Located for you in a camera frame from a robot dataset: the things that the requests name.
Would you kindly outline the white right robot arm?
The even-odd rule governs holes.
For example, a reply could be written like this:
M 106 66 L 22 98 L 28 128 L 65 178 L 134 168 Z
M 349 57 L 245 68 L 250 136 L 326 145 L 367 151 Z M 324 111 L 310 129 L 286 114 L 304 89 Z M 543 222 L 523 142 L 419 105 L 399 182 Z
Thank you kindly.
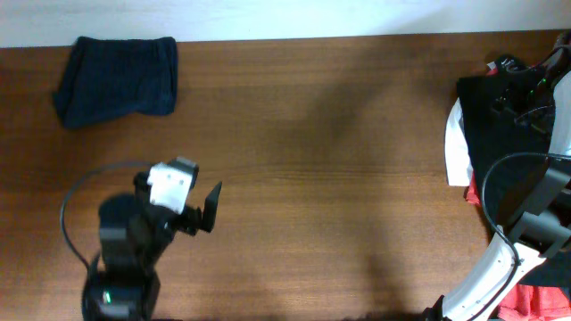
M 466 144 L 492 240 L 425 320 L 486 320 L 520 282 L 570 284 L 570 35 L 534 65 L 503 55 L 494 66 L 458 81 L 446 131 Z

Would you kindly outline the dark blue shorts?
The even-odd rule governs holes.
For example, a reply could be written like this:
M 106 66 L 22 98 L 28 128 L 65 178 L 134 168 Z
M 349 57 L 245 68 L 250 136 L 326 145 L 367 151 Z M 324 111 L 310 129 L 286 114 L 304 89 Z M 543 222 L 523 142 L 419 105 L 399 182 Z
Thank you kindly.
M 78 129 L 131 113 L 170 115 L 177 95 L 175 38 L 78 37 L 53 104 L 62 126 Z

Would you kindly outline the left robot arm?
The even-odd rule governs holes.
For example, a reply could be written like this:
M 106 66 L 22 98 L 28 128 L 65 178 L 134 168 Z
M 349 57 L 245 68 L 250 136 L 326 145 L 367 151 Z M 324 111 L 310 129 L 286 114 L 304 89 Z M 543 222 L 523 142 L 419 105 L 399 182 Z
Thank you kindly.
M 203 209 L 185 205 L 177 214 L 151 203 L 148 177 L 137 173 L 135 192 L 113 195 L 99 207 L 101 252 L 89 265 L 81 296 L 85 320 L 150 320 L 161 287 L 155 265 L 175 234 L 214 228 L 221 183 Z

